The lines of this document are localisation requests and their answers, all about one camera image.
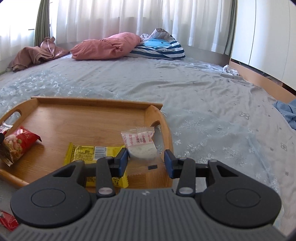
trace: green curtain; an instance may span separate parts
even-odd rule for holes
[[[224,51],[224,54],[229,56],[231,54],[231,50],[233,46],[236,21],[237,21],[237,0],[232,0],[229,32],[228,32],[228,38],[227,38],[226,47]]]
[[[50,37],[49,32],[49,0],[41,0],[34,33],[34,45],[40,46],[44,38]]]

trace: barcode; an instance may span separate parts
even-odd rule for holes
[[[94,159],[100,159],[107,155],[107,148],[102,146],[95,146],[94,147]]]

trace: wooden bed frame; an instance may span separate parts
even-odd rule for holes
[[[229,65],[236,69],[241,77],[245,80],[253,83],[256,86],[262,87],[268,94],[274,97],[277,100],[280,100],[284,103],[289,103],[292,100],[296,99],[296,96],[293,95],[288,90],[284,89],[280,85],[271,81],[270,79],[242,66],[235,62],[230,61]]]

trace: white sheer curtain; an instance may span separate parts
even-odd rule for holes
[[[34,44],[40,0],[3,0],[0,3],[0,72],[19,50]]]
[[[57,43],[164,28],[181,44],[224,53],[231,0],[54,0]]]

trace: red snack package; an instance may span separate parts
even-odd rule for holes
[[[20,159],[37,140],[41,141],[40,136],[22,126],[19,127],[3,140],[0,146],[0,160],[11,166]]]
[[[1,209],[0,209],[0,224],[2,224],[9,231],[13,231],[18,227],[18,223],[15,217],[7,212],[4,212]]]

